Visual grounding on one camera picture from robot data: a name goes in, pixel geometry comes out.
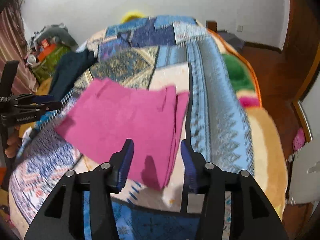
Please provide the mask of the person's hand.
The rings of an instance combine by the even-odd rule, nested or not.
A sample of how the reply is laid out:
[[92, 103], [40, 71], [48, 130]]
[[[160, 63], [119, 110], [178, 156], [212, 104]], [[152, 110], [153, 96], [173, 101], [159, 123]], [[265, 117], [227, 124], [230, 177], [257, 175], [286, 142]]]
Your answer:
[[22, 139], [19, 136], [20, 126], [16, 126], [11, 135], [7, 139], [7, 148], [4, 150], [5, 155], [8, 158], [13, 158], [17, 155], [18, 149], [21, 146]]

